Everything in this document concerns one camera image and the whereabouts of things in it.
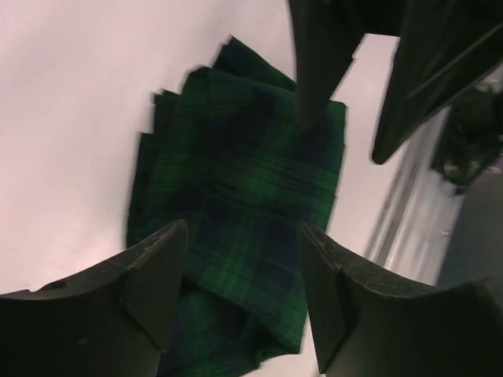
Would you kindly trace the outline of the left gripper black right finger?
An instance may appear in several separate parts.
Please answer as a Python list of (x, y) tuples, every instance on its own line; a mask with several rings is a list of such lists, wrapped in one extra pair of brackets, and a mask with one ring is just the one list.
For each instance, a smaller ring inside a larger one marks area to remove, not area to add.
[(300, 267), (319, 372), (499, 376), (502, 281), (439, 289), (393, 273), (299, 224)]

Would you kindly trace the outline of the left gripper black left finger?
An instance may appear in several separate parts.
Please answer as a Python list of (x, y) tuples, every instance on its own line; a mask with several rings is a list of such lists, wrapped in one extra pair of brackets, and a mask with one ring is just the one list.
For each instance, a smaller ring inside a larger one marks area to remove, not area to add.
[(37, 291), (1, 297), (4, 376), (154, 376), (176, 317), (188, 243), (173, 221)]

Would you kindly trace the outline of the green navy plaid skirt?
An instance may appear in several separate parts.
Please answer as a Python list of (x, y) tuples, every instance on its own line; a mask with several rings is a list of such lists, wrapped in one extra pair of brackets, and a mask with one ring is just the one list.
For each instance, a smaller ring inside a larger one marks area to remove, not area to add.
[(329, 223), (346, 106), (296, 125), (296, 85), (237, 38), (181, 93), (153, 97), (127, 220), (132, 245), (168, 222), (188, 251), (160, 376), (241, 376), (297, 354), (307, 319), (297, 225)]

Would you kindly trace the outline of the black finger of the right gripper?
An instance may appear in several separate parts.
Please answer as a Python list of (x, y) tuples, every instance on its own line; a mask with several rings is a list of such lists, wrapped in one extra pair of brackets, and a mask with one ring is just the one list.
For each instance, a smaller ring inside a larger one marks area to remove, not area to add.
[(376, 1), (290, 1), (296, 51), (298, 120), (313, 126), (377, 25)]

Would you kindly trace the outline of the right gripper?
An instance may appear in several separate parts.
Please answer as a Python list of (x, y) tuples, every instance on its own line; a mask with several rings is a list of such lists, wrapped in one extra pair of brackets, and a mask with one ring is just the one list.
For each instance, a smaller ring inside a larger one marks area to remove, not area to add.
[(464, 194), (502, 153), (501, 63), (500, 1), (410, 1), (373, 162), (386, 163), (422, 123), (452, 103), (431, 169), (456, 195)]

